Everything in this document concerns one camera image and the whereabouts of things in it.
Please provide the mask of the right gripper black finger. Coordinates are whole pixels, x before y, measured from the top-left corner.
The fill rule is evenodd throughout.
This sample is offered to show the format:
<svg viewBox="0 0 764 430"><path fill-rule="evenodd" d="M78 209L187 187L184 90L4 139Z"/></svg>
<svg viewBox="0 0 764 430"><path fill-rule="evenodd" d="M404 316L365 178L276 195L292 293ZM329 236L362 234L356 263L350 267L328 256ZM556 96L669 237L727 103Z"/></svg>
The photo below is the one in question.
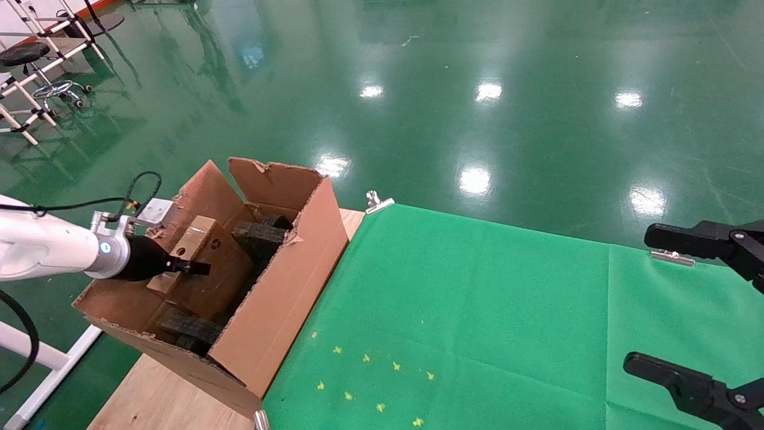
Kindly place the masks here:
<svg viewBox="0 0 764 430"><path fill-rule="evenodd" d="M682 413L722 429L763 428L762 378L729 388L709 374L642 353L628 353L623 370L665 388Z"/></svg>
<svg viewBox="0 0 764 430"><path fill-rule="evenodd" d="M693 228L653 223L644 243L700 259L719 259L763 292L763 220L738 226L704 220Z"/></svg>

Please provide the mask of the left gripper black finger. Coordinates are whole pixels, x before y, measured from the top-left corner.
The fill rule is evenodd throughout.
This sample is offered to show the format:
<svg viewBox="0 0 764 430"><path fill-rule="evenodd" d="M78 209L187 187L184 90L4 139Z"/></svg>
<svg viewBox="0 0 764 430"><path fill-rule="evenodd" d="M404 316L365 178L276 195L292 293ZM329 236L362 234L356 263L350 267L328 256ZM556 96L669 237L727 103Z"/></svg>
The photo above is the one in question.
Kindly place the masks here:
<svg viewBox="0 0 764 430"><path fill-rule="evenodd" d="M169 258L169 272L208 276L211 269L212 265L207 262Z"/></svg>

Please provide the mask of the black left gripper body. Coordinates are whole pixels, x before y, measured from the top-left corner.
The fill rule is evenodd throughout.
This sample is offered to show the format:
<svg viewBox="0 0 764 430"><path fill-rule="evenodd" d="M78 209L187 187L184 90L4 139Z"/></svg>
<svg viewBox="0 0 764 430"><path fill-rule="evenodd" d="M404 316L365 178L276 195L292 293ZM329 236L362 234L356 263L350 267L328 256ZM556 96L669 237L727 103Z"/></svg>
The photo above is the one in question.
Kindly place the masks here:
<svg viewBox="0 0 764 430"><path fill-rule="evenodd" d="M155 240L147 236L127 237L128 260L113 278L124 281L144 281L165 272L179 272L180 259L168 254Z"/></svg>

